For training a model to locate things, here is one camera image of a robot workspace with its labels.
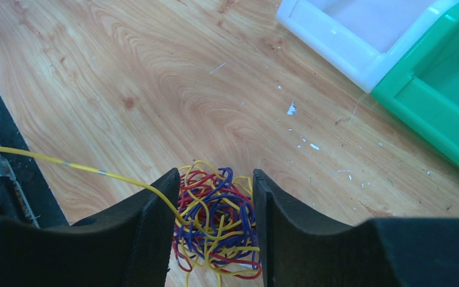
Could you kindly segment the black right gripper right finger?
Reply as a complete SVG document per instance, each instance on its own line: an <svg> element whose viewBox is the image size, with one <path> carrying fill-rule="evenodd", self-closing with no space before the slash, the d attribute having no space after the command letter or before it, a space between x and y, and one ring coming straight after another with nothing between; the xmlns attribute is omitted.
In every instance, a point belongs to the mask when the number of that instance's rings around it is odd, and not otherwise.
<svg viewBox="0 0 459 287"><path fill-rule="evenodd" d="M459 218L350 226L253 172L265 286L459 286Z"/></svg>

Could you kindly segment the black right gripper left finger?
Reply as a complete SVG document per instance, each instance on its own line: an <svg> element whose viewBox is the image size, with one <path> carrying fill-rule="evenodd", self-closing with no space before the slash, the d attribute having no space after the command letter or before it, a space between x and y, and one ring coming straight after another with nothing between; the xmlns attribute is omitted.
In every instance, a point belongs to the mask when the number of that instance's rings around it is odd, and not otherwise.
<svg viewBox="0 0 459 287"><path fill-rule="evenodd" d="M163 286L179 191L172 169L136 194L68 224L45 182L27 186L39 223L0 177L0 286Z"/></svg>

